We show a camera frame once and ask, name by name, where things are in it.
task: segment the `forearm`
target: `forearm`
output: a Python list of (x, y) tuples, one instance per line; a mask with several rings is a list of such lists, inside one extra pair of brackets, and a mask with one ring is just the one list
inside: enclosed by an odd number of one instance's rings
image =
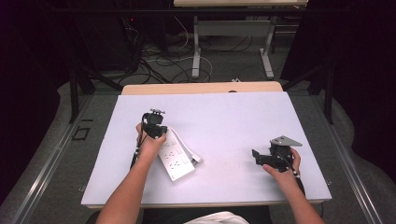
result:
[(139, 158), (107, 200), (96, 223), (130, 224), (137, 221), (150, 165), (150, 161)]
[(324, 223), (317, 211), (305, 198), (300, 189), (288, 189), (285, 192), (285, 196), (289, 201), (297, 224)]

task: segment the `person's right arm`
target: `person's right arm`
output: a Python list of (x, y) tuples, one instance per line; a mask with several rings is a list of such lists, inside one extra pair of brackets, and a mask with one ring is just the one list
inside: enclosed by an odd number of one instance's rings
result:
[[(294, 157), (292, 166), (299, 174), (301, 157), (293, 148), (291, 149), (291, 153)], [(278, 170), (267, 164), (264, 164), (262, 168), (264, 168), (264, 170), (276, 180), (283, 194), (288, 199), (297, 224), (324, 223), (317, 211), (315, 211), (314, 207), (312, 207), (309, 201), (305, 198), (303, 192), (300, 190), (291, 169), (280, 173)]]

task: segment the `power strip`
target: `power strip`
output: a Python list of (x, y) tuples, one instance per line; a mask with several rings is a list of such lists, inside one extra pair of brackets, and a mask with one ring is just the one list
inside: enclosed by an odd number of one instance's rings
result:
[(166, 141), (163, 143), (158, 156), (172, 181), (195, 169), (172, 130), (168, 130), (166, 133)]

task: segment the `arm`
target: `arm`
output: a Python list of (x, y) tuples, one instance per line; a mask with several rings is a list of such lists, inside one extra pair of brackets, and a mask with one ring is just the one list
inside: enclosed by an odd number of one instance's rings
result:
[[(137, 125), (136, 129), (139, 133), (140, 128), (140, 124)], [(149, 167), (157, 157), (164, 141), (165, 134), (159, 139), (153, 139), (150, 136), (145, 138), (138, 160), (108, 198), (96, 223), (136, 223)]]
[[(299, 167), (300, 167), (301, 157), (298, 154), (298, 152), (293, 148), (291, 149), (291, 153), (293, 154), (294, 157), (292, 166), (298, 173), (300, 173)], [(280, 189), (288, 199), (296, 223), (304, 223), (304, 224), (324, 223), (323, 220), (318, 215), (317, 211), (315, 211), (315, 209), (312, 207), (312, 205), (309, 203), (309, 201), (305, 198), (305, 196), (301, 192), (291, 169), (289, 169), (284, 173), (280, 173), (278, 170), (272, 168), (267, 164), (264, 164), (263, 168), (268, 174), (270, 174), (276, 180)]]

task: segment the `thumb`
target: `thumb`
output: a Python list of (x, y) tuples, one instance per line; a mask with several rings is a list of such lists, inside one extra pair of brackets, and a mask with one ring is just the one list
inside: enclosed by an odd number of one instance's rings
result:
[(271, 175), (271, 176), (274, 176), (274, 175), (276, 175), (276, 173), (277, 173), (277, 170), (274, 169), (272, 166), (270, 166), (270, 165), (268, 165), (268, 164), (264, 164), (264, 165), (262, 166), (262, 168), (263, 168), (269, 175)]

